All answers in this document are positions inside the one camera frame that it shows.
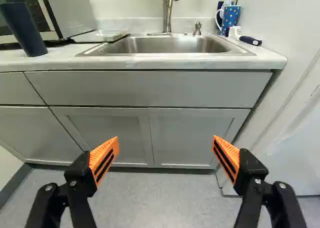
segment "cabinet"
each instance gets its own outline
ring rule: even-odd
[[[148,108],[156,167],[215,169],[212,136],[231,142],[249,109]]]
[[[146,108],[52,107],[52,111],[84,150],[118,136],[120,153],[113,166],[153,167]]]
[[[47,107],[0,107],[0,145],[25,162],[68,165],[82,152]]]
[[[0,104],[45,105],[22,72],[0,73]]]
[[[271,72],[26,72],[48,105],[252,108]]]

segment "white wall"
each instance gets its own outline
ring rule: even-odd
[[[163,17],[163,0],[91,0],[97,19]],[[173,17],[214,17],[218,0],[180,0]]]
[[[0,146],[0,191],[22,165],[22,161]]]
[[[288,58],[235,145],[258,152],[259,143],[303,80],[320,50],[319,0],[239,0],[242,34],[261,38],[262,45]]]
[[[319,78],[320,50],[294,95],[257,143],[264,149],[255,150],[269,169],[266,180],[286,182],[300,196],[320,195]],[[231,183],[222,190],[235,195]]]

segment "faucet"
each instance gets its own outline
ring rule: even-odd
[[[179,35],[178,33],[171,33],[171,12],[173,1],[176,2],[179,0],[163,0],[163,32],[148,33],[147,35]]]

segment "sink basin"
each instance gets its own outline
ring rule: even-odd
[[[130,35],[112,44],[101,44],[77,56],[232,55],[245,49],[215,35]]]

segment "microwave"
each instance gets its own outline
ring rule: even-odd
[[[90,0],[0,0],[24,1],[43,40],[65,40],[96,30]],[[0,12],[0,44],[17,42]]]

